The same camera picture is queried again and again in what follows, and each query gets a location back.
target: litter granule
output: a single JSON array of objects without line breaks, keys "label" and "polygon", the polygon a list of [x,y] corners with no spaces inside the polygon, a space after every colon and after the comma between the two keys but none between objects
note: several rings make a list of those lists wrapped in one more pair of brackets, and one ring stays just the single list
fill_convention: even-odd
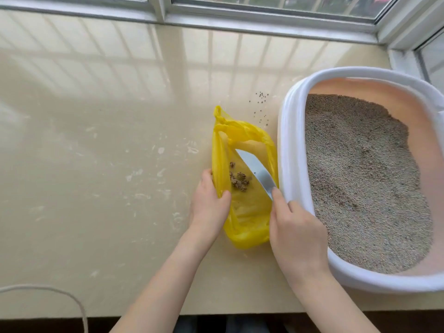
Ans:
[{"label": "litter granule", "polygon": [[407,136],[407,127],[378,104],[308,96],[305,142],[316,216],[333,252],[385,274],[415,266],[432,244]]}]

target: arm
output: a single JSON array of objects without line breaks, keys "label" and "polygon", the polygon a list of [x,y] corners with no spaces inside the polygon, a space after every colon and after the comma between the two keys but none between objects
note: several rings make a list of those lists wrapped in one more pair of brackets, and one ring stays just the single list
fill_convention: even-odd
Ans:
[{"label": "arm", "polygon": [[273,190],[270,243],[291,289],[321,333],[378,333],[330,273],[327,229]]},{"label": "arm", "polygon": [[228,191],[218,198],[211,171],[204,171],[191,202],[189,229],[111,333],[173,331],[197,268],[228,216],[230,202]]}]

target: white litter box rim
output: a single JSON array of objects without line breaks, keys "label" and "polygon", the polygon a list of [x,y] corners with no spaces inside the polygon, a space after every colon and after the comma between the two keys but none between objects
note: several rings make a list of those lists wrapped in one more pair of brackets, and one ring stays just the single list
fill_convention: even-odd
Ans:
[{"label": "white litter box rim", "polygon": [[[326,69],[312,74],[296,83],[286,95],[281,106],[278,123],[278,155],[279,155],[279,186],[287,201],[299,200],[303,207],[314,213],[308,178],[307,157],[305,150],[305,105],[309,91],[317,83],[331,78],[370,78],[388,81],[412,88],[428,102],[429,116],[435,126],[435,132],[444,149],[442,138],[438,134],[436,124],[444,130],[440,117],[444,112],[444,96],[435,87],[420,79],[400,74],[392,70],[373,67],[339,67]],[[373,285],[377,288],[389,289],[393,292],[427,292],[444,290],[444,273],[424,276],[397,276],[373,272],[348,263],[328,248],[328,259],[333,273],[336,271],[358,283]]]}]

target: left hand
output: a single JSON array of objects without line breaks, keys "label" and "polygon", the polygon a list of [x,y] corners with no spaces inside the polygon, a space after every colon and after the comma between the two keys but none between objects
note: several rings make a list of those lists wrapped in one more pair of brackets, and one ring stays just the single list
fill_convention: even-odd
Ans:
[{"label": "left hand", "polygon": [[202,173],[202,179],[197,185],[190,206],[191,231],[197,240],[209,247],[219,235],[228,213],[230,212],[231,193],[226,190],[218,198],[211,178],[211,169]]}]

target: hand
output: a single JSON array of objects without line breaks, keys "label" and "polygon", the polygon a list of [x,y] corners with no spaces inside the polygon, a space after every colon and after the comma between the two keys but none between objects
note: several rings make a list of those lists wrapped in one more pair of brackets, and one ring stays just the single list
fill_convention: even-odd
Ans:
[{"label": "hand", "polygon": [[218,198],[211,178],[211,170],[202,173],[190,206],[190,227],[199,241],[208,244],[208,249],[219,235],[230,212],[231,193],[226,190]]},{"label": "hand", "polygon": [[270,243],[290,286],[330,275],[325,226],[296,201],[287,204],[279,189],[272,196]]}]

